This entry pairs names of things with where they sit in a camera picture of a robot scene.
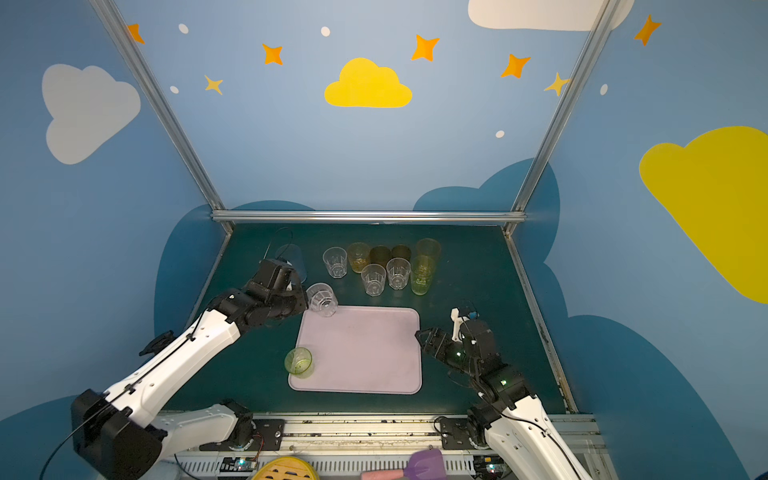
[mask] yellow cloud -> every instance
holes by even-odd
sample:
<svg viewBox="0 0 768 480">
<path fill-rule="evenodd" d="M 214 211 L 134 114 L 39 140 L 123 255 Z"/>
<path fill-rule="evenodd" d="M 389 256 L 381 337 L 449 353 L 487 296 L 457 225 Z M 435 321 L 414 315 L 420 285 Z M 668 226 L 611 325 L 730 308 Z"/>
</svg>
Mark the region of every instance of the yellow cloud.
<svg viewBox="0 0 768 480">
<path fill-rule="evenodd" d="M 725 127 L 658 144 L 640 176 L 733 288 L 768 303 L 768 134 Z"/>
<path fill-rule="evenodd" d="M 412 96 L 394 70 L 368 58 L 350 60 L 341 69 L 339 81 L 326 87 L 326 101 L 337 107 L 405 107 Z"/>
</svg>

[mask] blue wall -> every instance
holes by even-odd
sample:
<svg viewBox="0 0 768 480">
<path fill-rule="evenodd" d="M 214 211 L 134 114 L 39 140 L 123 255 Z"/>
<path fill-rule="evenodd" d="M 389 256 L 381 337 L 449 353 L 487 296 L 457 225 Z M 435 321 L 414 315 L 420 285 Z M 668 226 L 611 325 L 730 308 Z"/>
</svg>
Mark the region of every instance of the blue wall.
<svg viewBox="0 0 768 480">
<path fill-rule="evenodd" d="M 95 65 L 137 89 L 87 0 L 3 2 L 0 41 L 0 468 L 37 478 L 42 450 L 69 433 L 69 397 L 130 373 L 156 322 L 183 326 L 223 231 L 140 92 L 138 115 L 80 163 L 49 150 L 41 85 L 50 66 Z M 113 107 L 104 104 L 105 119 Z M 158 276 L 161 257 L 185 268 Z M 12 454 L 13 445 L 37 455 Z M 87 478 L 71 447 L 59 455 L 49 478 Z"/>
<path fill-rule="evenodd" d="M 662 25 L 643 46 L 648 15 Z M 637 0 L 515 232 L 579 407 L 596 414 L 623 480 L 768 469 L 768 305 L 728 283 L 638 170 L 657 144 L 736 125 L 768 132 L 766 48 L 765 2 Z M 745 161 L 768 155 L 722 159 Z M 711 196 L 749 207 L 739 201 L 738 184 Z"/>
<path fill-rule="evenodd" d="M 537 2 L 518 3 L 521 17 Z M 583 3 L 596 11 L 600 2 Z M 139 47 L 229 208 L 279 200 L 315 210 L 494 210 L 498 202 L 483 196 L 451 206 L 422 196 L 480 188 L 533 157 L 558 103 L 545 89 L 558 72 L 568 78 L 587 36 L 485 28 L 467 0 L 117 4 L 139 25 Z M 417 35 L 439 38 L 433 61 L 412 60 Z M 263 44 L 282 47 L 282 65 L 265 64 Z M 531 59 L 520 78 L 502 78 L 510 54 Z M 392 68 L 410 103 L 326 102 L 326 87 L 354 58 Z M 206 90 L 206 76 L 222 81 L 221 94 Z"/>
</svg>

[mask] plastic cup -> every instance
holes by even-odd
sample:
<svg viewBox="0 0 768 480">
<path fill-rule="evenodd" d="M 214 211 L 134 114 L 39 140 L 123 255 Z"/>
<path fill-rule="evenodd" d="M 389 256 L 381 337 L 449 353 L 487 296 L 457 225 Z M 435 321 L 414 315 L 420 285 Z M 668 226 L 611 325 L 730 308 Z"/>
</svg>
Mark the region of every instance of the plastic cup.
<svg viewBox="0 0 768 480">
<path fill-rule="evenodd" d="M 386 268 L 386 263 L 391 259 L 392 251 L 389 248 L 379 245 L 371 249 L 371 263 L 377 263 Z"/>
<path fill-rule="evenodd" d="M 310 310 L 320 316 L 331 316 L 339 308 L 336 294 L 328 283 L 315 283 L 306 289 L 306 298 L 310 301 Z"/>
<path fill-rule="evenodd" d="M 346 248 L 346 259 L 355 273 L 361 273 L 371 263 L 371 247 L 367 243 L 357 242 Z"/>
<path fill-rule="evenodd" d="M 342 247 L 330 247 L 323 253 L 323 262 L 328 274 L 333 278 L 346 275 L 346 250 Z"/>
<path fill-rule="evenodd" d="M 411 275 L 411 263 L 404 258 L 393 258 L 386 264 L 386 276 L 389 286 L 394 290 L 402 290 L 408 285 Z"/>
<path fill-rule="evenodd" d="M 362 287 L 370 296 L 379 296 L 384 291 L 386 284 L 386 269 L 377 264 L 371 263 L 362 269 L 360 273 L 362 278 Z"/>
<path fill-rule="evenodd" d="M 275 249 L 275 258 L 284 262 L 290 263 L 290 265 L 296 269 L 296 273 L 299 274 L 301 283 L 306 281 L 306 268 L 304 266 L 304 255 L 301 253 L 301 248 L 293 243 L 282 245 Z"/>
<path fill-rule="evenodd" d="M 411 264 L 411 290 L 416 295 L 424 295 L 432 285 L 437 263 L 432 257 L 417 255 Z"/>
<path fill-rule="evenodd" d="M 411 261 L 411 249 L 407 245 L 395 245 L 392 247 L 392 258 L 404 258 Z"/>
<path fill-rule="evenodd" d="M 422 238 L 416 244 L 416 255 L 426 255 L 427 257 L 432 257 L 435 259 L 436 263 L 438 260 L 440 260 L 441 253 L 442 248 L 440 247 L 440 242 L 434 238 Z"/>
<path fill-rule="evenodd" d="M 288 373 L 300 378 L 306 378 L 312 375 L 312 372 L 314 371 L 312 353 L 302 346 L 298 346 L 288 352 L 283 364 Z"/>
</svg>

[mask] yellow star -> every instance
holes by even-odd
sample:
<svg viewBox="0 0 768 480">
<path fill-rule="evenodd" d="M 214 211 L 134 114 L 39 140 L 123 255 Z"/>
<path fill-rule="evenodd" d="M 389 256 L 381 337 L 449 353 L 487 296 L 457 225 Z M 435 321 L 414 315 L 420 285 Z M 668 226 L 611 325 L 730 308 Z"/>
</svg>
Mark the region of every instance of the yellow star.
<svg viewBox="0 0 768 480">
<path fill-rule="evenodd" d="M 268 63 L 276 63 L 278 65 L 282 65 L 283 61 L 280 60 L 280 50 L 283 50 L 283 47 L 275 47 L 275 48 L 269 48 L 265 44 L 261 44 L 262 47 L 264 47 L 264 51 L 266 52 L 266 58 L 264 58 L 264 64 Z"/>
<path fill-rule="evenodd" d="M 146 45 L 144 43 L 144 39 L 141 37 L 141 35 L 139 35 L 139 24 L 138 23 L 133 24 L 133 25 L 129 25 L 128 26 L 128 31 L 131 33 L 131 37 L 133 37 L 135 41 L 137 41 L 137 42 L 139 42 L 141 44 Z"/>
<path fill-rule="evenodd" d="M 656 31 L 657 28 L 661 26 L 661 23 L 656 23 L 653 20 L 650 19 L 650 15 L 648 15 L 648 20 L 645 21 L 645 25 L 643 26 L 643 29 L 640 30 L 640 32 L 635 35 L 635 40 L 642 40 L 643 46 L 648 45 L 648 39 L 650 38 L 651 34 Z"/>
<path fill-rule="evenodd" d="M 221 90 L 219 90 L 219 84 L 223 80 L 213 81 L 210 78 L 208 78 L 208 75 L 205 76 L 205 79 L 208 80 L 208 86 L 205 87 L 205 89 L 206 90 L 215 90 L 215 91 L 219 92 L 219 95 L 221 95 Z"/>
<path fill-rule="evenodd" d="M 531 57 L 517 58 L 514 55 L 509 55 L 509 65 L 507 65 L 507 69 L 502 73 L 502 78 L 508 77 L 509 75 L 514 75 L 515 77 L 520 78 L 520 75 L 523 74 L 523 67 L 530 59 Z"/>
<path fill-rule="evenodd" d="M 563 80 L 562 78 L 560 78 L 560 72 L 554 74 L 554 76 L 555 76 L 554 84 L 546 87 L 544 91 L 554 90 L 558 93 L 558 97 L 559 97 L 562 91 L 563 85 L 567 84 L 569 81 L 571 81 L 571 79 L 566 78 L 565 80 Z"/>
<path fill-rule="evenodd" d="M 413 52 L 411 60 L 417 60 L 419 58 L 426 58 L 432 61 L 432 49 L 437 45 L 439 38 L 433 38 L 432 40 L 425 40 L 424 38 L 416 36 L 416 51 Z"/>
</svg>

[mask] pink tray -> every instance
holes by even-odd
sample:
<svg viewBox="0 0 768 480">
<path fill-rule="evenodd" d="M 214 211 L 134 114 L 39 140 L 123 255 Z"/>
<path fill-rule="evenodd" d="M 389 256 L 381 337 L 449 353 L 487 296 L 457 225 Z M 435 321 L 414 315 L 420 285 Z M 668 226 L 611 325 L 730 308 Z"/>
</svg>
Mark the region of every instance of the pink tray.
<svg viewBox="0 0 768 480">
<path fill-rule="evenodd" d="M 422 356 L 410 308 L 339 306 L 332 316 L 304 312 L 296 346 L 312 352 L 313 374 L 288 375 L 294 390 L 412 395 L 422 388 Z"/>
</svg>

